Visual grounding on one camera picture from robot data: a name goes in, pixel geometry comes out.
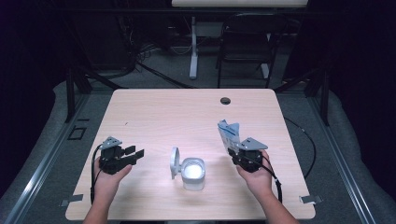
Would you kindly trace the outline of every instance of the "hole in table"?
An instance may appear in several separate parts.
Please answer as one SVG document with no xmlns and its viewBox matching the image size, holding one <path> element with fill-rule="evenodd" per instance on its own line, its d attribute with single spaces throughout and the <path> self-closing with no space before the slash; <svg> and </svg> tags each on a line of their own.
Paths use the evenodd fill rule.
<svg viewBox="0 0 396 224">
<path fill-rule="evenodd" d="M 231 100 L 228 97 L 223 97 L 223 98 L 220 99 L 220 102 L 221 102 L 222 105 L 229 105 Z"/>
</svg>

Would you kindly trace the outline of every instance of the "black cable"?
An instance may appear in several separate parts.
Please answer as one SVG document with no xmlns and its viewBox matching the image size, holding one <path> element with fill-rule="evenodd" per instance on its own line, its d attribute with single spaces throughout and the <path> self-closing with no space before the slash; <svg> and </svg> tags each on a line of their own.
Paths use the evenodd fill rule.
<svg viewBox="0 0 396 224">
<path fill-rule="evenodd" d="M 298 125 L 297 123 L 295 123 L 294 121 L 292 121 L 291 119 L 288 119 L 286 117 L 283 117 L 285 120 L 287 120 L 288 122 L 294 124 L 297 128 L 301 129 L 301 131 L 303 131 L 303 133 L 306 135 L 306 137 L 309 139 L 309 141 L 311 141 L 312 143 L 312 147 L 313 147 L 313 151 L 314 151 L 314 159 L 311 162 L 311 165 L 309 166 L 308 171 L 306 172 L 306 174 L 304 175 L 304 179 L 306 179 L 309 174 L 312 171 L 312 168 L 314 167 L 315 161 L 317 160 L 317 147 L 314 143 L 314 140 L 311 138 L 311 136 L 309 136 L 309 134 L 306 132 L 306 130 L 302 127 L 300 127 L 300 125 Z"/>
<path fill-rule="evenodd" d="M 123 69 L 122 71 L 120 71 L 117 74 L 101 75 L 101 76 L 105 77 L 106 79 L 113 79 L 113 78 L 117 78 L 117 77 L 125 77 L 126 75 L 132 73 L 133 71 L 134 71 L 134 63 L 131 63 L 130 65 L 128 65 L 128 67 L 126 67 L 125 69 Z"/>
<path fill-rule="evenodd" d="M 98 174 L 96 175 L 95 181 L 93 182 L 96 185 L 96 181 L 98 180 L 99 174 L 102 172 L 102 169 L 99 170 Z"/>
<path fill-rule="evenodd" d="M 147 67 L 146 65 L 142 64 L 141 62 L 136 62 L 136 63 L 139 64 L 142 68 L 148 70 L 150 73 L 154 74 L 155 76 L 161 77 L 165 81 L 167 81 L 167 82 L 169 82 L 169 83 L 171 83 L 171 84 L 173 84 L 173 85 L 175 85 L 177 87 L 181 87 L 181 88 L 185 88 L 185 89 L 197 89 L 196 87 L 193 87 L 191 85 L 187 85 L 187 84 L 184 84 L 182 82 L 176 81 L 176 80 L 174 80 L 174 79 L 172 79 L 172 78 L 170 78 L 170 77 L 168 77 L 168 76 L 166 76 L 166 75 L 164 75 L 164 74 L 162 74 L 162 73 L 160 73 L 160 72 L 158 72 L 158 71 L 156 71 L 156 70 L 154 70 L 154 69 L 152 69 L 150 67 Z"/>
<path fill-rule="evenodd" d="M 274 172 L 274 168 L 271 165 L 271 162 L 265 158 L 266 161 L 268 161 L 268 164 L 270 165 L 271 170 L 268 167 L 265 167 L 264 165 L 262 165 L 262 163 L 256 162 L 254 160 L 252 160 L 251 158 L 248 158 L 246 156 L 244 156 L 244 159 L 248 160 L 248 161 L 252 161 L 258 165 L 260 165 L 261 168 L 263 168 L 264 170 L 266 170 L 268 173 L 270 173 L 270 175 L 274 178 L 275 180 L 275 184 L 276 184 L 276 190 L 277 190 L 277 199 L 282 203 L 282 188 L 281 188 L 281 183 L 279 181 L 279 179 L 276 177 L 275 172 Z"/>
<path fill-rule="evenodd" d="M 140 49 L 140 53 L 146 52 L 146 51 L 150 51 L 156 49 L 154 44 L 146 44 L 146 46 L 142 46 L 142 48 Z"/>
<path fill-rule="evenodd" d="M 93 200 L 95 198 L 95 183 L 96 183 L 96 179 L 95 178 L 95 158 L 96 158 L 96 152 L 98 151 L 99 147 L 101 146 L 99 145 L 95 151 L 93 152 L 92 155 L 92 163 L 91 163 L 91 203 L 93 203 Z"/>
</svg>

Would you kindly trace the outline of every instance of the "finger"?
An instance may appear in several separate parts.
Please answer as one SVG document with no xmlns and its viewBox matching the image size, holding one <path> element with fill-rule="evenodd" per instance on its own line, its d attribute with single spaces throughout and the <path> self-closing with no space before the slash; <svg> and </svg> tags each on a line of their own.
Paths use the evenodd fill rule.
<svg viewBox="0 0 396 224">
<path fill-rule="evenodd" d="M 238 174 L 241 175 L 241 173 L 244 171 L 244 169 L 242 169 L 242 167 L 239 165 L 236 165 L 235 167 L 236 167 L 236 171 L 238 172 Z"/>
<path fill-rule="evenodd" d="M 261 149 L 260 152 L 262 153 L 262 156 L 265 158 L 265 159 L 262 160 L 262 165 L 267 167 L 267 168 L 270 168 L 271 167 L 271 165 L 270 165 L 270 156 L 268 155 L 267 151 Z"/>
<path fill-rule="evenodd" d="M 132 165 L 128 164 L 122 170 L 118 171 L 114 176 L 121 181 L 126 175 L 128 175 L 132 170 Z"/>
<path fill-rule="evenodd" d="M 96 158 L 95 163 L 94 163 L 94 171 L 95 171 L 95 175 L 98 175 L 100 168 L 99 168 L 99 160 L 100 157 Z"/>
</svg>

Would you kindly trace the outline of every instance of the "chair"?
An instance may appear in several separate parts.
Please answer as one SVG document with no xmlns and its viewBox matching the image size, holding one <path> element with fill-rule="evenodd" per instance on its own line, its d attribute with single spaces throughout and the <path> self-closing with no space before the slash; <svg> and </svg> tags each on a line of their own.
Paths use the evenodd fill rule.
<svg viewBox="0 0 396 224">
<path fill-rule="evenodd" d="M 221 29 L 219 57 L 216 68 L 219 69 L 218 88 L 225 77 L 221 77 L 222 62 L 270 64 L 265 88 L 268 88 L 276 58 L 277 46 L 288 20 L 282 15 L 261 13 L 238 13 L 227 19 Z"/>
</svg>

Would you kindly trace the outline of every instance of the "table top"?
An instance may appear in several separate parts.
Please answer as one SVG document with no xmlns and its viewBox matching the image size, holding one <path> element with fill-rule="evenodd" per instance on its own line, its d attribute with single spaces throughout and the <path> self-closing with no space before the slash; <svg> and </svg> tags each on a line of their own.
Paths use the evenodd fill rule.
<svg viewBox="0 0 396 224">
<path fill-rule="evenodd" d="M 308 0 L 172 0 L 173 7 L 305 7 Z"/>
<path fill-rule="evenodd" d="M 223 97 L 231 103 L 223 105 Z M 223 119 L 240 124 L 241 141 L 250 136 L 268 146 L 282 183 L 283 204 L 296 218 L 314 217 L 313 205 L 299 199 L 309 192 L 276 95 L 252 89 L 114 91 L 74 192 L 83 194 L 83 199 L 69 204 L 66 217 L 82 220 L 88 213 L 92 153 L 113 136 L 122 141 L 122 148 L 145 149 L 145 156 L 121 181 L 109 219 L 264 219 L 222 144 L 217 124 Z M 204 160 L 204 189 L 185 190 L 181 174 L 172 179 L 173 147 L 179 148 L 180 162 L 193 157 Z M 273 191 L 277 195 L 275 184 Z"/>
</svg>

